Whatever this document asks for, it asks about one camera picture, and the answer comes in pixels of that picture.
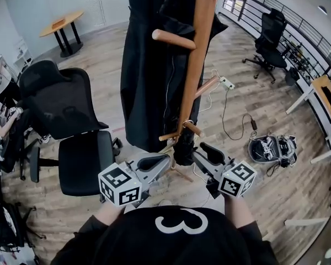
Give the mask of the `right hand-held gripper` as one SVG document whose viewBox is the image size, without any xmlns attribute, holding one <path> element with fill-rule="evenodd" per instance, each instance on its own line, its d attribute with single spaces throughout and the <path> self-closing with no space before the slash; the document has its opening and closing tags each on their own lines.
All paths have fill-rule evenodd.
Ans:
<svg viewBox="0 0 331 265">
<path fill-rule="evenodd" d="M 205 142 L 201 142 L 200 147 L 206 155 L 194 151 L 192 157 L 200 171 L 208 176 L 206 188 L 213 198 L 221 194 L 238 198 L 252 186 L 257 171 L 246 161 L 237 162 Z"/>
</svg>

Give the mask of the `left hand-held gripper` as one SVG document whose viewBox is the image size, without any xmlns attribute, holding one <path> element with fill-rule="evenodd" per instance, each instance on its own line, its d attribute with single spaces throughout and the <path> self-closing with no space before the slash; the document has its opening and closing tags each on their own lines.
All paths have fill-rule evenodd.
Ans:
<svg viewBox="0 0 331 265">
<path fill-rule="evenodd" d="M 146 157 L 121 164 L 113 163 L 98 174 L 103 197 L 115 206 L 138 207 L 149 196 L 150 185 L 170 166 L 170 156 L 150 153 Z"/>
</svg>

